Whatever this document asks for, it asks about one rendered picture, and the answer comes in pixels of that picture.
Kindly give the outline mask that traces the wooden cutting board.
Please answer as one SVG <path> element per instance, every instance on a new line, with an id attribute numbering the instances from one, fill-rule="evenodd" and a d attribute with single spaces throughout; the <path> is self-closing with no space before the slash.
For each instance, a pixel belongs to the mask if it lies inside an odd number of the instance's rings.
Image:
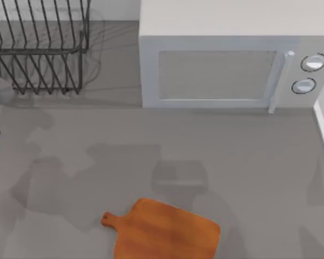
<path id="1" fill-rule="evenodd" d="M 202 216 L 141 198 L 124 216 L 106 212 L 116 233 L 114 259 L 214 259 L 220 226 Z"/>

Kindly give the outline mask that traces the large microwave knob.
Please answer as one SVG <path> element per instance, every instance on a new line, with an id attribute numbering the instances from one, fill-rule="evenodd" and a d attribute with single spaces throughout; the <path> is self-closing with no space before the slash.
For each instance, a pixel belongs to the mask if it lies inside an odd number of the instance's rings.
<path id="1" fill-rule="evenodd" d="M 306 72 L 315 72 L 324 67 L 324 54 L 317 53 L 311 56 L 305 57 L 301 61 L 301 69 Z"/>

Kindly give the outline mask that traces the microwave door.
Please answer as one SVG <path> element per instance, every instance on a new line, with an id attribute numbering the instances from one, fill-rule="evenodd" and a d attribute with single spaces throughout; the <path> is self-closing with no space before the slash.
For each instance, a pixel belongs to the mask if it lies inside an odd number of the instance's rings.
<path id="1" fill-rule="evenodd" d="M 141 36 L 145 108 L 267 108 L 286 46 L 271 37 Z"/>

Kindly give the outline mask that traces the pale microwave oven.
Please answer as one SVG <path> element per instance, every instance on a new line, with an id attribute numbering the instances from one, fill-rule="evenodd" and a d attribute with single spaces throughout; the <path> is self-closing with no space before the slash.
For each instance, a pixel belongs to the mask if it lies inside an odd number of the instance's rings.
<path id="1" fill-rule="evenodd" d="M 312 108 L 324 87 L 324 67 L 301 61 L 324 54 L 324 0 L 141 0 L 141 36 L 271 37 L 295 52 L 278 108 Z M 312 78 L 312 92 L 295 94 L 294 82 Z"/>

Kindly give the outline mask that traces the small microwave knob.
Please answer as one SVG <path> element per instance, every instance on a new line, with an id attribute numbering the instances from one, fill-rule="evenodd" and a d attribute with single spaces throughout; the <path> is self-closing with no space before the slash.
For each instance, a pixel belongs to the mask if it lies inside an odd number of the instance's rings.
<path id="1" fill-rule="evenodd" d="M 317 83 L 312 78 L 306 78 L 303 80 L 298 80 L 293 83 L 291 89 L 295 94 L 307 94 L 309 92 L 312 92 Z"/>

